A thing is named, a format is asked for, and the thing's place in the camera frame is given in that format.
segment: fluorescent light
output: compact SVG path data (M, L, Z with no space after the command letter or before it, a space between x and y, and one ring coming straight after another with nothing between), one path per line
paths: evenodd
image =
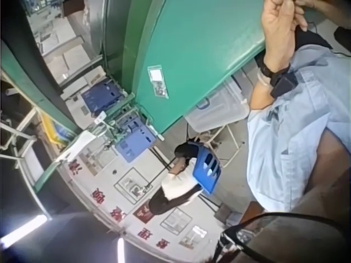
M117 243L117 258L118 263L125 263L124 260L124 240L120 238Z
M21 238L25 237L33 230L35 230L38 227L40 227L41 225L43 225L46 221L48 221L48 218L45 215L38 215L34 219L29 221L28 223L17 228L15 231L2 237L0 239L2 249L9 248L11 245L16 243L18 240L20 240Z

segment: red chinese characters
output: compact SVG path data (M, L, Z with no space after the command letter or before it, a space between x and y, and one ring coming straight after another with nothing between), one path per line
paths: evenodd
M98 188L92 193L92 197L98 204L102 204L105 200L105 195Z
M156 246L160 249L164 249L166 246L168 246L169 242L167 240L161 239Z
M69 170L73 173L73 175L77 175L80 170L82 170L81 165L78 163L77 159L74 159L72 162L68 164Z
M146 228L143 228L143 230L141 230L138 233L138 236L141 237L144 240L148 240L148 238L152 236L152 233L150 232L150 230L148 230Z
M119 207L116 207L112 212L110 212L110 215L117 221L121 222L123 218L126 217L126 213L124 213Z

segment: black wristwatch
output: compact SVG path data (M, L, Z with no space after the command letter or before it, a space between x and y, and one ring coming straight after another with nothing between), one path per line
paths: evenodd
M272 72L262 61L260 70L262 74L270 78L270 85L273 87L270 95L276 99L279 96L296 88L298 82L294 72L289 72L290 65L278 72Z

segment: white shirt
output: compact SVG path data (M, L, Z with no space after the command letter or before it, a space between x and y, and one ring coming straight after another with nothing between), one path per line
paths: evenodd
M291 70L298 86L248 118L247 180L268 211L290 211L303 196L325 129L351 151L350 58L306 45Z
M196 158L192 158L188 167L178 175L168 173L161 182L165 197L170 201L189 192L197 185L197 180L193 177ZM193 200L202 191L192 195L189 200Z

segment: wrist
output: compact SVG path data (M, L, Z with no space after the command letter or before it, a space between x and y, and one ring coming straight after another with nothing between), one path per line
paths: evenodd
M267 66L267 68L273 73L277 73L289 67L290 64L289 61L282 61L267 54L266 56L264 56L263 62Z

